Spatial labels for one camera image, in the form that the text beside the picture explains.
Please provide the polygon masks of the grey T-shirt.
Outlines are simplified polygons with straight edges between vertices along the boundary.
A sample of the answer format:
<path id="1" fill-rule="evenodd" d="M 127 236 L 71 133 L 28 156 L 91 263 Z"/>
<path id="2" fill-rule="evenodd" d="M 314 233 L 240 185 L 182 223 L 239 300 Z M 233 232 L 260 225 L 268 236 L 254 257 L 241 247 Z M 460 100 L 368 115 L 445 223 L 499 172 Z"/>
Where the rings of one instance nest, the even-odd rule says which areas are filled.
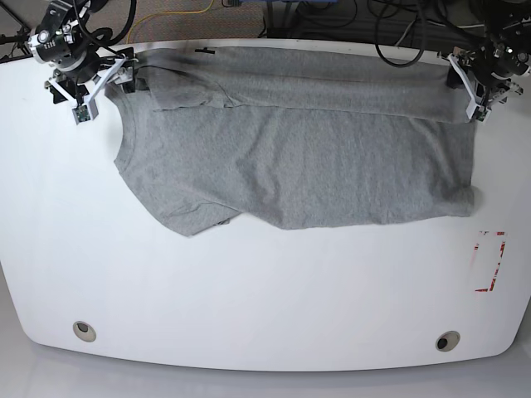
<path id="1" fill-rule="evenodd" d="M 114 161 L 142 206 L 190 236 L 242 213 L 285 230 L 473 213 L 475 125 L 444 66 L 224 47 L 138 56 L 116 84 Z"/>

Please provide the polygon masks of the black tripod stand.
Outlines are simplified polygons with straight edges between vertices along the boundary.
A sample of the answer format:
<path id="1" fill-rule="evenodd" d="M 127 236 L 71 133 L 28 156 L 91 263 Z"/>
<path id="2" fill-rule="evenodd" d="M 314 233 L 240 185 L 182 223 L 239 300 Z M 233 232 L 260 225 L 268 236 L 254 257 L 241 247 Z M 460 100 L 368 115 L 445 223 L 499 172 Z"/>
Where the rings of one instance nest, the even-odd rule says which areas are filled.
<path id="1" fill-rule="evenodd" d="M 1 38 L 28 35 L 42 20 L 46 1 L 1 1 Z M 1 45 L 1 61 L 32 56 L 26 43 L 8 42 Z"/>

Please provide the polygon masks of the red tape rectangle marking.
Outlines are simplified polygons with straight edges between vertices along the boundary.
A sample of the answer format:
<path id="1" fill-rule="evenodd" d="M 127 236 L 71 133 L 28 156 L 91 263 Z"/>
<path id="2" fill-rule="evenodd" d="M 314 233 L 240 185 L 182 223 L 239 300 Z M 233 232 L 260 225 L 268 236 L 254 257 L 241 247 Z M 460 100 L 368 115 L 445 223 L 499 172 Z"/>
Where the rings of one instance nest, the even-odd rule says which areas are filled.
<path id="1" fill-rule="evenodd" d="M 481 231 L 470 264 L 470 286 L 476 293 L 491 292 L 501 266 L 508 234 Z"/>

